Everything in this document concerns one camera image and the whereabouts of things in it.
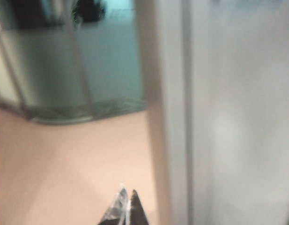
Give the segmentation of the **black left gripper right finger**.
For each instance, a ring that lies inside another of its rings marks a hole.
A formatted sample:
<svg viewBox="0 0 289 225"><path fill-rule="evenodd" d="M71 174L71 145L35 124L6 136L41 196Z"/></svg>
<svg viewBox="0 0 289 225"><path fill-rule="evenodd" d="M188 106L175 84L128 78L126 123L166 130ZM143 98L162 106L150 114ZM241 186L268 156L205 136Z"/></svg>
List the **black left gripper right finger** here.
<svg viewBox="0 0 289 225"><path fill-rule="evenodd" d="M137 191L132 191L130 199L130 225L149 225Z"/></svg>

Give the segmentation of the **left gripper left finger clear tape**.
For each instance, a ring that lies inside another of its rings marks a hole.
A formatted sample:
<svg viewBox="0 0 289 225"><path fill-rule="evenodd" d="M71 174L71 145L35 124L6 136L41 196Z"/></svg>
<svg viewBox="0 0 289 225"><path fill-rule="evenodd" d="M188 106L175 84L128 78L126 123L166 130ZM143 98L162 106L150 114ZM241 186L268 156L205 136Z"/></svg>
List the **left gripper left finger clear tape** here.
<svg viewBox="0 0 289 225"><path fill-rule="evenodd" d="M99 225L125 225L129 197L124 184L120 184L113 201L103 214Z"/></svg>

